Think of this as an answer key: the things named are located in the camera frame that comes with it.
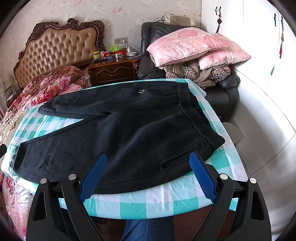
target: yellow jar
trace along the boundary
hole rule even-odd
[[[100,58],[100,57],[101,57],[100,51],[94,52],[94,59],[97,59],[97,58]]]

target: blue rubber fingertip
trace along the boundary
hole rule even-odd
[[[107,156],[106,154],[102,153],[97,162],[93,165],[93,167],[84,178],[83,182],[80,183],[79,199],[81,202],[84,202],[86,199],[89,199],[92,196],[96,186],[101,179],[101,176],[103,175],[106,166]]]
[[[215,183],[198,156],[193,152],[190,154],[189,164],[205,197],[214,203],[217,200]]]

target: blue jeans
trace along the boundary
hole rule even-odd
[[[173,216],[127,220],[120,241],[175,241]]]

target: recliner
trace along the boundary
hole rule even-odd
[[[181,28],[187,27],[153,22],[142,24],[142,59],[138,71],[139,80],[165,79],[165,71],[155,67],[155,64],[150,58],[150,54],[146,49],[158,38]],[[221,122],[227,122],[235,110],[239,99],[237,90],[239,82],[239,77],[231,73],[230,76],[225,80],[220,81],[216,86],[205,89],[205,92],[207,93],[205,99],[210,103]]]

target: wall socket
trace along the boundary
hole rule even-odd
[[[114,44],[123,44],[123,40],[125,41],[124,43],[126,44],[128,42],[128,37],[116,38],[114,39]]]

